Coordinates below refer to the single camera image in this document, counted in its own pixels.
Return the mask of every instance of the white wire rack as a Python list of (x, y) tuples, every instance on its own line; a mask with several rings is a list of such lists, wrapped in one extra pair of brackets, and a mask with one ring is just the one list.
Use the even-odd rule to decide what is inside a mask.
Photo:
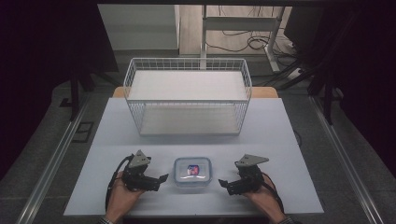
[(141, 135), (238, 135), (251, 80), (243, 59), (133, 58), (124, 96)]

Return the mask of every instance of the white tabletop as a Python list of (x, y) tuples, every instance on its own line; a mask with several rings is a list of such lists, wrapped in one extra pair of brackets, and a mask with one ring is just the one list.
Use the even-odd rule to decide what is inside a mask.
[[(141, 137), (125, 100), (111, 98), (64, 214), (103, 215), (112, 173), (122, 159), (138, 149), (152, 157), (145, 175), (169, 177), (159, 191), (141, 196), (131, 216), (258, 215), (260, 212), (247, 198), (230, 196), (218, 181), (239, 179), (233, 163), (244, 154), (270, 159), (259, 167), (275, 182), (285, 213), (323, 213), (281, 99), (251, 99), (239, 136)], [(210, 184), (198, 189), (177, 187), (173, 179), (174, 161), (198, 156), (208, 157), (212, 162)]]

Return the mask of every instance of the gray floor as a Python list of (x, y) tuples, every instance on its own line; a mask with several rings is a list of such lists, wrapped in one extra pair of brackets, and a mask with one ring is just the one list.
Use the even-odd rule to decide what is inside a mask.
[[(129, 60), (135, 56), (184, 57), (165, 51), (115, 52), (120, 73), (111, 73), (122, 83)], [(254, 83), (262, 84), (273, 78), (269, 64), (262, 56), (238, 55), (247, 59)], [(78, 180), (79, 172), (90, 150), (106, 102), (115, 87), (92, 75), (95, 90), (90, 92), (87, 110), (81, 122), (92, 122), (92, 133), (75, 134), (74, 140), (88, 137), (86, 143), (72, 142), (54, 177), (46, 197), (38, 209), (34, 223), (95, 223), (98, 217), (64, 217), (63, 212)], [(319, 122), (318, 115), (306, 93), (309, 79), (285, 91), (280, 91), (293, 129), (302, 137), (303, 153), (308, 171), (325, 211), (321, 215), (291, 215), (303, 223), (369, 223), (353, 188), (334, 152), (330, 139)], [(59, 107), (63, 98), (69, 97), (69, 84), (55, 88), (52, 103), (40, 126), (13, 167), (0, 182), (0, 223), (15, 223), (29, 198), (35, 183), (58, 146), (69, 124), (70, 108)], [(396, 180), (387, 170), (375, 151), (346, 118), (339, 102), (332, 104), (333, 127), (337, 131), (348, 156), (370, 191), (384, 223), (396, 223)], [(110, 178), (93, 176), (92, 178)], [(219, 220), (219, 223), (232, 223)]]

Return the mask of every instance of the blue container lid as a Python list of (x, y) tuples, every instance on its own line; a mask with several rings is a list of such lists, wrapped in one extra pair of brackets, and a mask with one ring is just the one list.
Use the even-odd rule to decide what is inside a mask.
[(205, 187), (212, 180), (212, 163), (206, 157), (183, 157), (175, 160), (174, 179), (179, 187)]

